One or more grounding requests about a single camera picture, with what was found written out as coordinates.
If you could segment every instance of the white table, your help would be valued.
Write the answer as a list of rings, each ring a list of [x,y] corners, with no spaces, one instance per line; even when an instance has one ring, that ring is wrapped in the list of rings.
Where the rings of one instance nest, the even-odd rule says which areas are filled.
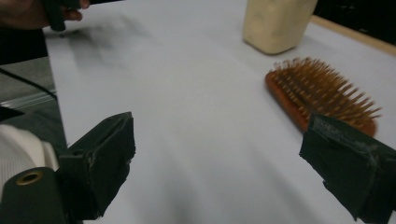
[[[298,48],[264,55],[242,41],[245,5],[129,0],[92,6],[64,38],[46,32],[70,144],[134,115],[131,173],[93,223],[355,223],[263,79],[274,62],[320,58],[383,107],[376,138],[396,148],[395,57],[315,24]]]

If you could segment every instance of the beige container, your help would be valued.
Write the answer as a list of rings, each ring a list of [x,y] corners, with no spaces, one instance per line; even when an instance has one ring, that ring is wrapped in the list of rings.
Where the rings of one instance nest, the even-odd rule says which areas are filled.
[[[244,40],[254,48],[277,54],[296,47],[318,0],[247,0]]]

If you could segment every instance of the wooden hairbrush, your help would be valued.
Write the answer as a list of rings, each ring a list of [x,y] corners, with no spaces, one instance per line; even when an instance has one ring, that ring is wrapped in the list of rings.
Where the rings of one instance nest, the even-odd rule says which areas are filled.
[[[276,63],[265,77],[269,91],[296,125],[305,132],[311,113],[340,119],[374,136],[375,104],[329,65],[311,58]]]

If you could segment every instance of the hand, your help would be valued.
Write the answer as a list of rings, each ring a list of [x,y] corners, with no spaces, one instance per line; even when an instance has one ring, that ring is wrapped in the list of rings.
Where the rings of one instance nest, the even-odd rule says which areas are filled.
[[[89,0],[79,0],[81,8],[90,6]],[[76,9],[61,7],[66,21],[81,21]],[[41,0],[0,0],[0,26],[22,30],[41,29],[49,26]]]

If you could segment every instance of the black cable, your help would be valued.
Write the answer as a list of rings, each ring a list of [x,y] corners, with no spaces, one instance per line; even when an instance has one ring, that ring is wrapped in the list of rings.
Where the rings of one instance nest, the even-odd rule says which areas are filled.
[[[51,91],[47,90],[46,88],[44,88],[44,87],[38,85],[37,83],[34,83],[33,81],[28,80],[28,79],[26,79],[26,78],[24,78],[24,77],[20,77],[20,76],[17,76],[17,75],[15,75],[15,74],[13,74],[13,73],[10,73],[10,72],[8,72],[7,70],[4,70],[3,68],[0,68],[0,73],[3,74],[3,75],[6,75],[6,76],[8,76],[8,77],[12,77],[12,78],[14,78],[14,79],[17,79],[18,81],[24,82],[24,83],[26,83],[26,84],[28,84],[28,85],[31,85],[31,86],[33,86],[33,87],[39,89],[40,91],[43,91],[44,93],[48,94],[48,95],[49,95],[50,97],[52,97],[55,101],[58,102],[58,97],[56,97],[55,94],[53,94]]]

